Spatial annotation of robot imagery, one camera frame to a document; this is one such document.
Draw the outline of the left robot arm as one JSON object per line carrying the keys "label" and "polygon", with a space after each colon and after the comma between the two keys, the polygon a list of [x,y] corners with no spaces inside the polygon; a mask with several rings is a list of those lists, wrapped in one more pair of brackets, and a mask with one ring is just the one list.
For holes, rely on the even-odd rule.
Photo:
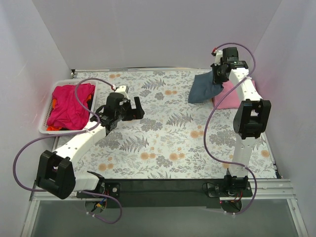
{"label": "left robot arm", "polygon": [[76,175],[74,167],[91,147],[117,127],[118,122],[144,117],[140,98],[134,97],[134,103],[135,108],[132,108],[130,100],[122,93],[110,93],[106,104],[96,110],[81,134],[75,135],[60,148],[41,154],[36,185],[60,199],[81,191],[101,197],[106,189],[105,178],[93,171]]}

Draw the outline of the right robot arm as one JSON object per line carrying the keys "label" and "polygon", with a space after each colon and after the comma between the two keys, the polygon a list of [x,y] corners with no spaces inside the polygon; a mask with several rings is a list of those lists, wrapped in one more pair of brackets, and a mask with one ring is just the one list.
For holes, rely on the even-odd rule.
{"label": "right robot arm", "polygon": [[229,92],[237,93],[240,105],[233,120],[233,129],[236,133],[233,160],[229,162],[224,178],[207,184],[208,195],[217,198],[251,197],[248,166],[256,140],[266,130],[271,103],[257,92],[249,75],[248,65],[239,59],[236,47],[222,50],[215,48],[212,55],[215,57],[211,65],[213,83],[222,85],[231,82],[233,88]]}

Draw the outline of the blue-grey t-shirt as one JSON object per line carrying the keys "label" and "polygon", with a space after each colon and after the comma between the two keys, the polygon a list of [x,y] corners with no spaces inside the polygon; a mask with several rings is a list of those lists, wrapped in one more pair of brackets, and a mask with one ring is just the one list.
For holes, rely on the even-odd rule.
{"label": "blue-grey t-shirt", "polygon": [[194,82],[189,92],[188,103],[203,103],[212,99],[223,91],[224,87],[213,83],[213,72],[195,75]]}

